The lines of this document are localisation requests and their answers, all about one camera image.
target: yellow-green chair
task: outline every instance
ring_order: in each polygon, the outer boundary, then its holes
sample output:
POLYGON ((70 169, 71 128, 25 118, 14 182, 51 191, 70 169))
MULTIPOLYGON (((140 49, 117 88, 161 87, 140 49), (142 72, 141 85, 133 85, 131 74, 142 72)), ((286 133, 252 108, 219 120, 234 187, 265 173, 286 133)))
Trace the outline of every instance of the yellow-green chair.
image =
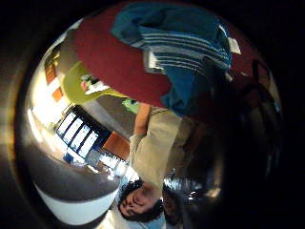
POLYGON ((81 88, 81 76, 84 74, 88 74, 88 71, 82 64, 82 62, 77 62, 65 75, 62 81, 62 90, 64 95, 68 98, 68 100, 74 104, 80 105, 92 99, 96 99, 97 97, 108 94, 117 97, 126 97, 123 94, 113 90, 113 89, 105 89, 101 92, 96 92, 92 94, 85 94, 81 88))

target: striped fabric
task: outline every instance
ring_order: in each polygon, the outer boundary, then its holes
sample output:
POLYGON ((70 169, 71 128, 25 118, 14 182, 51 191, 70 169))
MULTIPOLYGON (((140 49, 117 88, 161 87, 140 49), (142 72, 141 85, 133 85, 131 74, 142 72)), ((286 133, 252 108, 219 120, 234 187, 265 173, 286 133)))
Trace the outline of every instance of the striped fabric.
POLYGON ((228 32, 202 9, 131 3, 116 15, 112 34, 153 53, 172 83, 160 99, 178 115, 194 115, 196 99, 213 89, 214 69, 225 72, 231 67, 228 32))

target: person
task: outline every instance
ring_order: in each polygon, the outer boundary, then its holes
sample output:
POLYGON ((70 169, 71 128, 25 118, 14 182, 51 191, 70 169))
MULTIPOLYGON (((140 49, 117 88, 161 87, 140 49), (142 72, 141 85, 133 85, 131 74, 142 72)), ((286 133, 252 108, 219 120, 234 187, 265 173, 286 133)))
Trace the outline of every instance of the person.
POLYGON ((129 221, 148 222, 158 219, 163 212, 158 192, 142 179, 123 186, 117 207, 122 217, 129 221))
POLYGON ((172 171, 176 175, 183 174, 183 168, 192 158, 185 150, 191 152, 195 148, 203 130, 203 125, 196 124, 167 109, 139 105, 131 136, 130 164, 142 181, 136 182, 137 185, 131 183, 127 191, 122 192, 118 209, 123 218, 147 221, 158 217, 152 212, 160 209, 157 206, 162 196, 163 178, 172 171))

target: beige shirt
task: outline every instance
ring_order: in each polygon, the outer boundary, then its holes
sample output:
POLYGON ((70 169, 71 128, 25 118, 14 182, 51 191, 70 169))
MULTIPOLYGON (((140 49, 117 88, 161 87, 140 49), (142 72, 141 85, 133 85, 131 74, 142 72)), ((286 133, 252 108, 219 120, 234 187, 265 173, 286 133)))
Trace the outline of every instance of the beige shirt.
POLYGON ((151 109, 147 134, 131 137, 131 166, 144 181, 162 191, 164 176, 172 168, 179 174, 186 157, 183 145, 193 125, 167 109, 151 109))

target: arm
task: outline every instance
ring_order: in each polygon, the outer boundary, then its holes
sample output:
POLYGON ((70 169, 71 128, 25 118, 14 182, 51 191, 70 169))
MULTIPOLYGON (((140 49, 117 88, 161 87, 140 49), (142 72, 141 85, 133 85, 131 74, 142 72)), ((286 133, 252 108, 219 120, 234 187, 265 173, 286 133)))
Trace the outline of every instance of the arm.
POLYGON ((131 166, 136 155, 137 146, 147 132, 147 126, 150 118, 151 106, 141 103, 134 121, 133 135, 130 137, 130 158, 131 166))
POLYGON ((147 126, 150 118, 151 106, 145 103, 141 103, 139 110, 136 114, 134 121, 134 135, 145 135, 147 132, 147 126))

